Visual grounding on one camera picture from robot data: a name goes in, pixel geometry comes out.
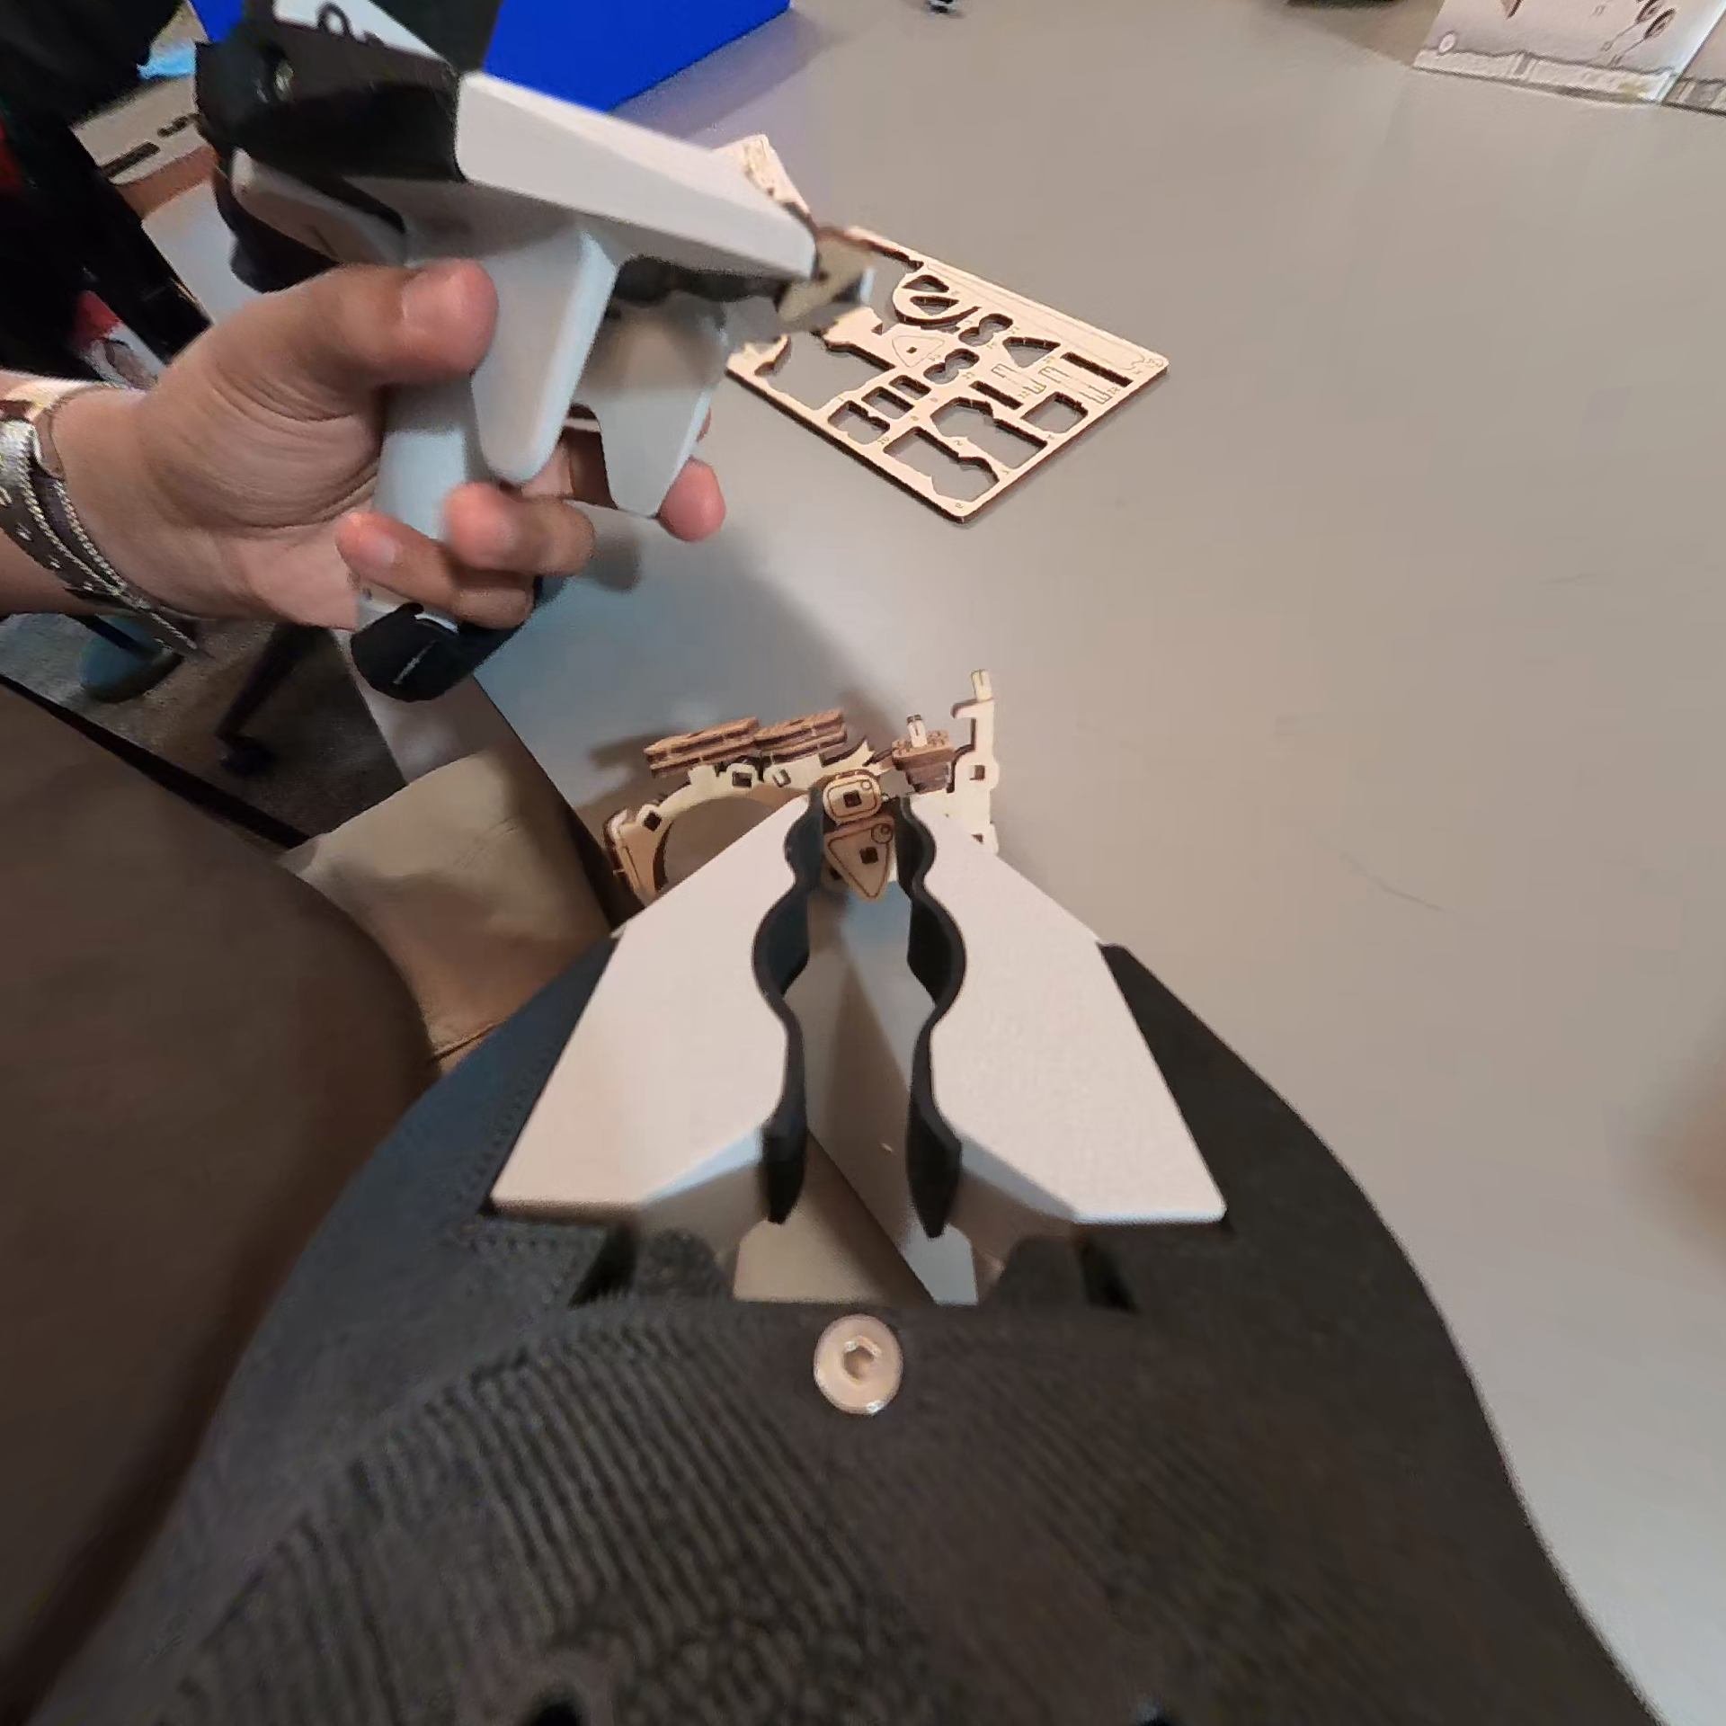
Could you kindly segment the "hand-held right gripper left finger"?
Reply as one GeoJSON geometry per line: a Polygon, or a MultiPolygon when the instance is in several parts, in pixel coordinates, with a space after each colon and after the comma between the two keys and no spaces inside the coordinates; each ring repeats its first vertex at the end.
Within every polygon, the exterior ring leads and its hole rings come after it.
{"type": "Polygon", "coordinates": [[[496,1184],[505,1216],[782,1223],[805,1179],[804,1032],[822,861],[814,803],[785,806],[604,950],[496,1184]]]}

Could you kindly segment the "person's tan trousers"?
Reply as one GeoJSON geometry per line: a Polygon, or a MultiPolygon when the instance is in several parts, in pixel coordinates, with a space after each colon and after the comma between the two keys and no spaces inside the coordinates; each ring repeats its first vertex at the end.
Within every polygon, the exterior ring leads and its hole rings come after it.
{"type": "Polygon", "coordinates": [[[442,1072],[613,929],[571,810],[520,751],[437,766],[281,865],[386,953],[442,1072]]]}

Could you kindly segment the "white instruction booklet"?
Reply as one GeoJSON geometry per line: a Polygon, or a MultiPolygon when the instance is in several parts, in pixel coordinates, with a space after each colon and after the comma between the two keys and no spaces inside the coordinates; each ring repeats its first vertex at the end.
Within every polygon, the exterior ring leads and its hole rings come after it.
{"type": "Polygon", "coordinates": [[[1724,113],[1722,2],[1447,2],[1422,72],[1724,113]]]}

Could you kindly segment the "person's left hand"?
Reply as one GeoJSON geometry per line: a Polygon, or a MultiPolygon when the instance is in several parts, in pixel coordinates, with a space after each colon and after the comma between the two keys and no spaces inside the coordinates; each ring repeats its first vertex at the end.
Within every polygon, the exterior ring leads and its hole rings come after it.
{"type": "Polygon", "coordinates": [[[471,375],[496,309],[476,264],[338,268],[207,331],[153,391],[69,398],[50,453],[97,548],[172,612],[351,629],[385,591],[513,629],[539,576],[591,558],[595,435],[566,434],[523,488],[455,489],[432,536],[372,505],[383,401],[471,375]]]}

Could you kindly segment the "wooden puzzle sheet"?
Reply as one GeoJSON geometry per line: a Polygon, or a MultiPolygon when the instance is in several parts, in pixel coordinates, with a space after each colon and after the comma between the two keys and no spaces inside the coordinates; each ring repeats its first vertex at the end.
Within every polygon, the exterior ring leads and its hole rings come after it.
{"type": "Polygon", "coordinates": [[[731,380],[951,522],[1099,426],[1169,361],[927,251],[851,228],[863,304],[727,365],[731,380]]]}
{"type": "Polygon", "coordinates": [[[753,134],[719,145],[716,146],[716,155],[731,161],[744,173],[747,183],[772,201],[797,214],[805,225],[814,225],[811,208],[799,188],[792,181],[789,169],[765,134],[753,134]]]}

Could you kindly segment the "small wooden puzzle piece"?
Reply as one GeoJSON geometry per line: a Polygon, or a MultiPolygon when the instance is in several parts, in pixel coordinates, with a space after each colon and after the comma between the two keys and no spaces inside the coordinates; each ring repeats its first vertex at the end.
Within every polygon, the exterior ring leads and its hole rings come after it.
{"type": "Polygon", "coordinates": [[[841,316],[869,302],[874,251],[835,228],[814,230],[811,270],[776,298],[787,334],[828,331],[841,316]]]}

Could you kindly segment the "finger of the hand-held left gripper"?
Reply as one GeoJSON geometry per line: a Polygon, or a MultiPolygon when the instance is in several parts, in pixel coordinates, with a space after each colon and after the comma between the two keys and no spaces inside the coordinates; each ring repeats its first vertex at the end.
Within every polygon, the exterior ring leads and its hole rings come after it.
{"type": "Polygon", "coordinates": [[[680,268],[814,278],[807,220],[737,161],[503,79],[461,79],[457,167],[484,210],[598,225],[680,268]]]}

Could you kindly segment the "wooden puzzle model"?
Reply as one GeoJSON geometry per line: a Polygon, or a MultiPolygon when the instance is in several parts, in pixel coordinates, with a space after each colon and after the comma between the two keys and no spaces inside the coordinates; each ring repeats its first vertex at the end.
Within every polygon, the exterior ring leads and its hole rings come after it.
{"type": "Polygon", "coordinates": [[[986,851],[999,851],[996,692],[986,671],[975,671],[970,684],[970,697],[951,709],[967,728],[964,741],[913,716],[901,739],[874,746],[851,741],[839,708],[776,726],[736,720],[658,741],[644,760],[666,788],[635,810],[615,812],[604,828],[615,875],[638,904],[662,896],[675,822],[722,803],[778,810],[814,802],[826,825],[826,882],[864,900],[882,900],[898,875],[900,806],[943,815],[986,851]]]}

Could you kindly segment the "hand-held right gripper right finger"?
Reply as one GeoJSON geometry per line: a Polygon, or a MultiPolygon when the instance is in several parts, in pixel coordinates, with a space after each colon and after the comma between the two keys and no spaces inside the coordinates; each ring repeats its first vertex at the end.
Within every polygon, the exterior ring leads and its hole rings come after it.
{"type": "Polygon", "coordinates": [[[1105,948],[943,815],[908,812],[908,1185],[927,1237],[973,1249],[1217,1223],[1223,1195],[1105,948]]]}

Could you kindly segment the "blue plastic bin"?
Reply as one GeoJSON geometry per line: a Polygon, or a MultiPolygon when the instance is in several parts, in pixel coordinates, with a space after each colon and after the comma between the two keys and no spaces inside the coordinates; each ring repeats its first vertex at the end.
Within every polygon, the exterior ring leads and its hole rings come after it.
{"type": "Polygon", "coordinates": [[[207,38],[248,13],[385,41],[598,112],[782,17],[787,2],[193,2],[207,38]]]}

